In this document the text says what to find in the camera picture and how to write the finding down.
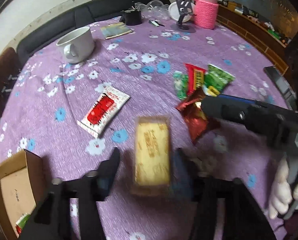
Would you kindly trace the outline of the white gloved right hand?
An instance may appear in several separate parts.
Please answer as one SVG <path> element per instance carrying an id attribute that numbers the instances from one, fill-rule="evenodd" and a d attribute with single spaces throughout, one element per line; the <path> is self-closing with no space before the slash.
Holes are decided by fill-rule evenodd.
<path id="1" fill-rule="evenodd" d="M 288 175 L 289 166 L 286 157 L 283 157 L 278 165 L 268 201 L 270 219 L 276 219 L 278 215 L 286 214 L 291 201 L 298 201 L 298 184 L 291 190 L 290 184 L 287 182 Z"/>

